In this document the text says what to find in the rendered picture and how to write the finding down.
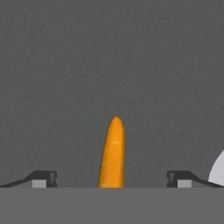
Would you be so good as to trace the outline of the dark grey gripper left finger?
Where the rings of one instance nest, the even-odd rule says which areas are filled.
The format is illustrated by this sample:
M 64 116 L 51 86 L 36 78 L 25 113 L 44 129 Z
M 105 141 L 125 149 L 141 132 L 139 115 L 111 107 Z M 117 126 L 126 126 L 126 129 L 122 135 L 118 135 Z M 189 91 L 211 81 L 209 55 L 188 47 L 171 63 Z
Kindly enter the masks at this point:
M 0 188 L 54 188 L 56 186 L 56 171 L 33 171 L 25 178 L 0 185 Z

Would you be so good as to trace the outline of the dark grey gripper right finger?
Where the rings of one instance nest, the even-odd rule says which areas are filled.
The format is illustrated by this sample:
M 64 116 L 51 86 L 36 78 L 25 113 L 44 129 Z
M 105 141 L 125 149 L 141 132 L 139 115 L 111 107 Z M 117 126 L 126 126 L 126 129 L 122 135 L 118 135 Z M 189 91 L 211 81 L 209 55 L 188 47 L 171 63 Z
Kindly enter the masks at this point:
M 201 179 L 191 171 L 168 171 L 166 186 L 168 188 L 223 188 L 223 185 Z

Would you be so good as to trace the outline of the pale grey round pot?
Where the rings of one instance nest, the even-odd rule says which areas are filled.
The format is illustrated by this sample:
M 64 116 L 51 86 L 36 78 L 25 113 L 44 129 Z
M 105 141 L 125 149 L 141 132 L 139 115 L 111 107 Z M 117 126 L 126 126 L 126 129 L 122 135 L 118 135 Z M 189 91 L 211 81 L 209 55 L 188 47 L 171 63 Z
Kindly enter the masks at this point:
M 214 161 L 208 180 L 217 185 L 224 186 L 224 150 Z

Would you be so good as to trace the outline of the orange carrot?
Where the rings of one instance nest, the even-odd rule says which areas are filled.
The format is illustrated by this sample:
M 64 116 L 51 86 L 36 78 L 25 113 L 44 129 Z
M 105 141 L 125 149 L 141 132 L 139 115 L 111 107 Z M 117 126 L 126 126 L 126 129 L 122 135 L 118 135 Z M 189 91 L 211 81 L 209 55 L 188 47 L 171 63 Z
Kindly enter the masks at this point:
M 119 116 L 114 116 L 108 126 L 101 156 L 99 188 L 124 186 L 125 127 Z

